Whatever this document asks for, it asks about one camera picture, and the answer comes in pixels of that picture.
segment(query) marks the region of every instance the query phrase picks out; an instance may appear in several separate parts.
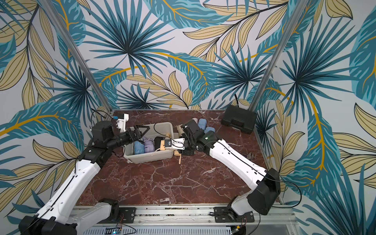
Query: rolled sock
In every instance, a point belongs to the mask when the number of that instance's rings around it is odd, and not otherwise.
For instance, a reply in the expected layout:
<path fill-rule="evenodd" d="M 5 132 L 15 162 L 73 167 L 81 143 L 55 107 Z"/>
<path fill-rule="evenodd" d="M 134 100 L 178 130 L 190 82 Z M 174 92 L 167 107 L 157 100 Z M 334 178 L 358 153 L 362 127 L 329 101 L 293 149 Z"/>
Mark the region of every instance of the rolled sock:
<path fill-rule="evenodd" d="M 145 153 L 154 152 L 154 140 L 150 138 L 143 137 Z"/>
<path fill-rule="evenodd" d="M 207 133 L 208 131 L 213 131 L 213 132 L 215 132 L 215 129 L 214 129 L 214 127 L 211 127 L 211 126 L 208 126 L 207 128 L 205 128 L 205 133 Z"/>
<path fill-rule="evenodd" d="M 198 122 L 198 126 L 199 126 L 201 129 L 205 130 L 205 128 L 206 128 L 206 119 L 200 118 L 200 120 L 199 120 L 199 122 Z"/>
<path fill-rule="evenodd" d="M 145 147 L 142 143 L 136 141 L 135 142 L 135 154 L 142 154 L 145 153 Z"/>

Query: black mounting bracket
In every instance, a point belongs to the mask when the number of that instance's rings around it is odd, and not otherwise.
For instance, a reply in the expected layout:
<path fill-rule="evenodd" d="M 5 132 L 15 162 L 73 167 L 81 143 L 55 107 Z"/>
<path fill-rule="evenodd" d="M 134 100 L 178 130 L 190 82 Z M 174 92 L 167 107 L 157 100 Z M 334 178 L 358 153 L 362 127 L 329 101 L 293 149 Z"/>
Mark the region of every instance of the black mounting bracket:
<path fill-rule="evenodd" d="M 116 222 L 116 223 L 122 222 L 123 224 L 133 224 L 133 221 L 135 220 L 135 215 L 136 215 L 135 207 L 119 207 L 119 216 L 116 219 L 102 220 L 98 224 L 108 224 L 108 223 L 113 223 L 113 222 Z"/>
<path fill-rule="evenodd" d="M 216 223 L 253 223 L 255 221 L 252 211 L 244 213 L 244 215 L 241 216 L 233 217 L 226 206 L 218 206 L 213 209 Z"/>

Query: gray plastic bin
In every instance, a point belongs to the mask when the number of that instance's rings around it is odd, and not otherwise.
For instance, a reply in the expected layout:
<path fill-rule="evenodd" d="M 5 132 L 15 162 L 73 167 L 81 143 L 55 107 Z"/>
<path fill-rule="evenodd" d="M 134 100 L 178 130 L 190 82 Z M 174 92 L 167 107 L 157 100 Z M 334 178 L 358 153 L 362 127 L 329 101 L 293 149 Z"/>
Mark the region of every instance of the gray plastic bin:
<path fill-rule="evenodd" d="M 163 137 L 162 135 L 158 134 L 154 130 L 154 128 L 153 128 L 154 124 L 148 124 L 148 125 L 144 125 L 144 126 L 150 126 L 150 130 L 144 135 L 145 137 L 148 137 L 148 138 L 151 138 L 151 139 L 154 139 L 157 136 Z M 163 135 L 167 135 L 167 133 L 169 133 L 172 136 L 172 138 L 174 138 L 173 127 L 172 127 L 172 124 L 169 123 L 169 122 L 157 123 L 157 124 L 155 124 L 155 129 Z M 174 155 L 173 150 L 164 150 L 164 151 L 157 151 L 155 153 L 154 152 L 153 153 L 142 153 L 142 154 L 136 154 L 135 155 L 133 143 L 125 146 L 125 153 L 124 153 L 124 157 L 126 159 L 129 159 L 133 163 L 142 163 L 142 162 L 151 162 L 151 161 L 156 161 L 156 160 L 162 160 L 162 159 L 172 158 L 173 155 Z"/>

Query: blue folded cloth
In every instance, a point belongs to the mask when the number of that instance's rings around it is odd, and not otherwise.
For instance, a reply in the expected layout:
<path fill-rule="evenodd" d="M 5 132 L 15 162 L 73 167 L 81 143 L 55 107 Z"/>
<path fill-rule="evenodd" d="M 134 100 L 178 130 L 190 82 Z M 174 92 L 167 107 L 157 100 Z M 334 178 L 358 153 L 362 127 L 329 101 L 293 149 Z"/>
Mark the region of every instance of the blue folded cloth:
<path fill-rule="evenodd" d="M 206 128 L 206 119 L 200 118 L 199 123 L 198 123 L 198 126 L 199 126 L 201 129 L 205 130 L 205 128 Z"/>
<path fill-rule="evenodd" d="M 142 154 L 145 153 L 145 147 L 142 143 L 136 141 L 135 142 L 135 154 Z"/>
<path fill-rule="evenodd" d="M 205 128 L 204 133 L 206 134 L 208 131 L 211 131 L 211 130 L 212 130 L 213 132 L 215 132 L 214 127 L 208 126 L 207 128 Z"/>

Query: aluminum frame post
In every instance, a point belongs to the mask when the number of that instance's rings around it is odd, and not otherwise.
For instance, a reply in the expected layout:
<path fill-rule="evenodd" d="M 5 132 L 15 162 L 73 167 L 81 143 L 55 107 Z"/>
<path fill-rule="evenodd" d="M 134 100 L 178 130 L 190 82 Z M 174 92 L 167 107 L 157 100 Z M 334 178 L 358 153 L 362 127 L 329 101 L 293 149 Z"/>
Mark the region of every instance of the aluminum frame post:
<path fill-rule="evenodd" d="M 59 16 L 58 11 L 56 8 L 52 5 L 51 0 L 39 0 L 39 3 L 41 4 L 42 8 L 46 12 L 48 18 L 51 20 L 52 24 L 55 26 L 56 31 L 60 34 L 61 38 L 63 39 L 64 43 L 67 45 L 68 49 L 70 50 L 72 56 L 75 58 L 78 66 L 81 68 L 83 74 L 89 81 L 92 89 L 98 96 L 99 101 L 102 103 L 102 105 L 105 108 L 105 111 L 107 113 L 110 113 L 112 108 L 109 105 L 106 97 L 103 95 L 103 92 L 98 86 L 98 83 L 96 82 L 92 72 L 90 71 L 88 65 L 85 62 L 85 59 L 83 58 L 82 54 L 78 50 L 77 45 L 73 41 L 72 36 L 70 35 L 69 31 L 64 26 L 63 20 Z"/>
<path fill-rule="evenodd" d="M 268 83 L 269 77 L 271 76 L 271 73 L 276 66 L 277 60 L 279 59 L 280 55 L 282 54 L 283 50 L 285 49 L 285 46 L 290 39 L 291 34 L 293 33 L 296 24 L 299 21 L 300 16 L 303 14 L 304 8 L 307 6 L 308 0 L 299 0 L 298 3 L 295 6 L 294 11 L 291 14 L 290 19 L 288 20 L 285 32 L 282 34 L 278 45 L 276 47 L 276 50 L 274 51 L 273 55 L 271 56 L 271 60 L 269 62 L 268 67 L 266 68 L 264 75 L 261 78 L 261 81 L 259 83 L 259 86 L 256 90 L 256 93 L 248 107 L 248 110 L 255 112 L 257 103 L 260 100 L 260 97 L 262 96 L 262 93 L 265 90 L 266 84 Z"/>

